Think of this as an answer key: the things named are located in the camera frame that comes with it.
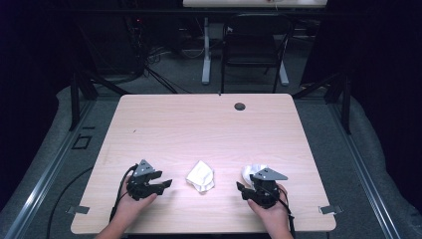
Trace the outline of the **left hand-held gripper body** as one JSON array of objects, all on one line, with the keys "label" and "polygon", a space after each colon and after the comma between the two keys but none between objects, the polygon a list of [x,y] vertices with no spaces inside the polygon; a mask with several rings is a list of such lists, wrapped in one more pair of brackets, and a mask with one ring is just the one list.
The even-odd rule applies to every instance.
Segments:
[{"label": "left hand-held gripper body", "polygon": [[146,198],[153,193],[161,195],[164,189],[158,188],[158,183],[150,184],[151,180],[148,181],[148,174],[154,171],[156,170],[153,166],[143,159],[129,178],[126,186],[128,195],[135,200]]}]

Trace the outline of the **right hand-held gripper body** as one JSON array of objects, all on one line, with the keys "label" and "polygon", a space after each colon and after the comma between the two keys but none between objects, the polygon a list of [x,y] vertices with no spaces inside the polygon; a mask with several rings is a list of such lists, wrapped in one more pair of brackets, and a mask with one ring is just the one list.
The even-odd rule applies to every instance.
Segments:
[{"label": "right hand-held gripper body", "polygon": [[258,171],[254,175],[250,175],[250,178],[253,188],[247,191],[254,192],[254,197],[251,200],[265,209],[274,206],[280,199],[280,188],[277,180],[288,179],[285,175],[269,167]]}]

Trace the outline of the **white sock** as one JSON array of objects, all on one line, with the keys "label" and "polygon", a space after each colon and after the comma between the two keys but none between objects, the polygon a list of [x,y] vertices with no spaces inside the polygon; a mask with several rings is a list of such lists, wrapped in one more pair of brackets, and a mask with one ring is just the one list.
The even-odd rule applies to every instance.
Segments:
[{"label": "white sock", "polygon": [[214,171],[204,161],[199,160],[186,176],[186,181],[199,193],[207,192],[215,186]]},{"label": "white sock", "polygon": [[242,177],[244,179],[244,181],[251,186],[252,185],[252,180],[250,178],[250,175],[254,175],[255,173],[257,173],[258,171],[267,168],[266,164],[250,164],[250,165],[246,165],[242,168]]}]

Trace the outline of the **person's left hand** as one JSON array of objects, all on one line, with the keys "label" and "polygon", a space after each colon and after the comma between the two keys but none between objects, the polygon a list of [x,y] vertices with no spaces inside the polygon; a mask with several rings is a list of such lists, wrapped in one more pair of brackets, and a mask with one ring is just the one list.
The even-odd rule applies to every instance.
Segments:
[{"label": "person's left hand", "polygon": [[157,195],[153,193],[146,198],[135,200],[129,196],[127,190],[123,188],[111,224],[118,230],[124,232],[138,218],[140,213],[156,198]]}]

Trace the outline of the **person's right hand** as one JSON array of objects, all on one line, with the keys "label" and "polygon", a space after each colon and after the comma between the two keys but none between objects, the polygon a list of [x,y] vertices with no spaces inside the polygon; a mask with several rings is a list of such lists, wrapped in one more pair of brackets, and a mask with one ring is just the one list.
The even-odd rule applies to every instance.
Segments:
[{"label": "person's right hand", "polygon": [[267,232],[276,228],[283,228],[290,231],[288,211],[282,204],[282,202],[287,202],[287,190],[282,184],[279,184],[279,188],[282,190],[280,200],[271,208],[264,209],[253,200],[247,200],[250,208],[262,220]]}]

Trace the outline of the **white desk with legs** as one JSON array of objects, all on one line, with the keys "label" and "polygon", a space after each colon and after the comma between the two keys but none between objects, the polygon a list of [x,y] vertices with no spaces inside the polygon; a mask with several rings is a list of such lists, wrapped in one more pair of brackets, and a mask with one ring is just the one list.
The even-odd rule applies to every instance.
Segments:
[{"label": "white desk with legs", "polygon": [[[327,0],[183,0],[183,6],[189,8],[264,8],[271,10],[282,9],[323,9]],[[204,61],[202,71],[202,84],[210,84],[211,53],[208,17],[204,18]],[[279,70],[282,86],[289,85],[284,63]]]}]

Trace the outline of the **black folding chair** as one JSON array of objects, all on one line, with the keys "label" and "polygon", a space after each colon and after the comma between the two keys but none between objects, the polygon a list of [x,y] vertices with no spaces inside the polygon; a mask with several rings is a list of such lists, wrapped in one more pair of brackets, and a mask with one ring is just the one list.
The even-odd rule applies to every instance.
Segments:
[{"label": "black folding chair", "polygon": [[240,13],[223,25],[220,92],[225,92],[225,70],[273,68],[276,75],[272,92],[278,87],[280,69],[294,23],[281,13]]}]

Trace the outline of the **grey metal table bracket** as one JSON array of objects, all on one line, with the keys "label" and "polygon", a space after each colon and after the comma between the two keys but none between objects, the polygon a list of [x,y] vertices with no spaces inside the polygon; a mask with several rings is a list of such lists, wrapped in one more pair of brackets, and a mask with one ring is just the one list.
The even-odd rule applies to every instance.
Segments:
[{"label": "grey metal table bracket", "polygon": [[73,215],[75,215],[75,214],[87,214],[89,212],[89,210],[90,210],[90,208],[86,207],[86,206],[80,206],[80,205],[70,206],[67,209],[67,213],[73,214]]},{"label": "grey metal table bracket", "polygon": [[338,214],[343,211],[342,207],[339,205],[328,205],[328,206],[322,206],[319,208],[319,212],[322,214]]}]

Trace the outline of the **aluminium floor rail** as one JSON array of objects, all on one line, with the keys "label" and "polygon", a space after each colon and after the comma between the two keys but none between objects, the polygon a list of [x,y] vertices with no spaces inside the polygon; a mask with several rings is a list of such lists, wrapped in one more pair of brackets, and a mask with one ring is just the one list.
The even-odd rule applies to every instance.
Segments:
[{"label": "aluminium floor rail", "polygon": [[365,192],[366,198],[372,208],[372,211],[378,221],[378,224],[384,234],[385,239],[402,239],[400,233],[394,224],[392,217],[384,203],[383,198],[379,194],[374,181],[365,165],[363,157],[358,150],[355,141],[350,133],[347,133],[340,120],[340,109],[332,104],[327,105],[328,110],[333,117],[336,127],[338,128],[343,140],[352,157],[352,164],[359,182]]},{"label": "aluminium floor rail", "polygon": [[100,150],[106,119],[100,102],[86,102],[77,127],[58,112],[17,191],[0,213],[0,239],[89,239],[72,232],[78,206]]}]

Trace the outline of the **black metal stand frame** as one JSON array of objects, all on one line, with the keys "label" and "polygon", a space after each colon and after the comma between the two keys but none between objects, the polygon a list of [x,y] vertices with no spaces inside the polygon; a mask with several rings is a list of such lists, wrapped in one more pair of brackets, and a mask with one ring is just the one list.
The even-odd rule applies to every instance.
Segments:
[{"label": "black metal stand frame", "polygon": [[78,71],[73,74],[70,81],[72,123],[70,131],[74,130],[81,121],[80,93],[89,101],[95,101],[99,93],[94,83],[100,84],[120,96],[128,95],[128,91],[116,86],[98,74],[91,71]]},{"label": "black metal stand frame", "polygon": [[293,94],[293,98],[301,99],[321,87],[327,87],[327,91],[323,98],[328,104],[334,104],[338,101],[339,97],[342,97],[340,123],[345,132],[350,134],[349,116],[351,104],[351,80],[346,73],[334,73],[319,82],[312,83],[307,87],[304,87],[298,93]]}]

